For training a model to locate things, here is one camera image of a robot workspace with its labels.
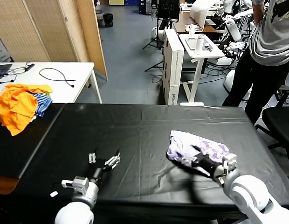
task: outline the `purple cloth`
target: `purple cloth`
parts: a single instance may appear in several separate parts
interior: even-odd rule
[[[204,155],[209,155],[212,161],[222,163],[223,155],[229,152],[228,147],[224,144],[186,132],[172,130],[170,140],[171,144],[167,151],[168,158],[178,162],[182,162],[183,157],[194,161],[193,157],[202,152]]]

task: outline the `gray floor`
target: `gray floor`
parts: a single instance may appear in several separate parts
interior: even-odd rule
[[[111,28],[100,28],[103,53],[106,62],[109,81],[97,76],[103,103],[106,104],[160,104],[160,83],[153,84],[152,78],[161,75],[160,69],[144,72],[162,60],[162,53],[154,47],[142,50],[150,41],[151,29],[156,21],[150,16],[140,15],[138,7],[101,7],[103,13],[112,13],[114,16]],[[184,55],[184,67],[195,66],[190,63],[187,53]],[[202,79],[202,82],[215,80],[221,76],[211,76]],[[182,80],[190,80],[193,74],[182,75]],[[223,88],[224,80],[200,84],[197,89],[195,101],[204,102],[208,106],[220,106],[228,95]],[[289,75],[286,84],[289,86]],[[98,103],[96,95],[91,88],[84,88],[77,99],[79,103]],[[183,88],[180,88],[179,102],[186,102]],[[274,97],[268,105],[275,106]],[[267,144],[275,140],[260,132]],[[272,150],[273,155],[289,175],[289,163],[282,148]]]

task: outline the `black chair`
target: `black chair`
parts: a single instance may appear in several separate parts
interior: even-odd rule
[[[269,149],[283,147],[289,159],[289,106],[283,106],[289,96],[289,87],[283,85],[279,90],[283,93],[283,97],[276,107],[267,108],[262,112],[262,120],[268,129],[261,125],[255,127],[278,141],[278,143],[268,146]]]

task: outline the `black table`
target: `black table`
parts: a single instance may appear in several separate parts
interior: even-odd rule
[[[21,198],[44,200],[47,208],[65,204],[72,191],[57,183],[84,175],[95,148],[98,157],[109,158],[120,147],[121,163],[104,177],[96,210],[128,216],[242,216],[216,183],[166,159],[171,130],[225,143],[238,155],[241,172],[263,180],[289,207],[289,180],[241,108],[157,105],[65,105],[10,200],[14,205]],[[54,190],[59,196],[51,199]]]

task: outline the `white desk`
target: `white desk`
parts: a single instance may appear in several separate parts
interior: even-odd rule
[[[94,63],[91,62],[33,62],[35,66],[23,74],[17,75],[15,82],[20,84],[35,84],[35,85],[49,85],[53,92],[50,93],[54,103],[74,103],[82,91],[86,82],[90,79],[92,87],[97,92],[99,102],[102,103],[101,95],[98,88],[98,83],[94,73]],[[25,67],[25,63],[0,63],[12,64],[11,69],[18,67]],[[74,88],[69,86],[65,81],[51,81],[39,75],[39,71],[44,68],[53,68],[62,72],[66,79],[74,79],[75,82],[69,81],[74,85]],[[41,72],[43,76],[50,79],[64,79],[62,74],[55,70],[44,70]],[[0,82],[14,79],[14,75],[3,77]],[[0,84],[0,92],[5,85],[10,83]]]
[[[192,88],[191,90],[189,90],[188,87],[188,83],[182,83],[188,102],[194,102],[194,97],[196,94],[196,90],[197,90],[197,86],[199,84],[200,81],[200,74],[201,74],[201,70],[203,67],[203,63],[204,63],[204,59],[205,58],[218,58],[218,57],[224,57],[224,54],[222,53],[222,51],[213,43],[213,41],[211,41],[207,36],[206,37],[206,41],[212,46],[213,50],[212,51],[208,51],[208,50],[203,50],[199,55],[197,55],[195,53],[194,50],[190,50],[188,44],[186,43],[186,38],[189,37],[189,34],[180,34],[179,38],[184,46],[184,48],[186,49],[188,55],[191,58],[196,58],[198,59],[198,64],[195,70],[195,74],[194,74],[194,78],[193,78],[193,84],[192,84]]]

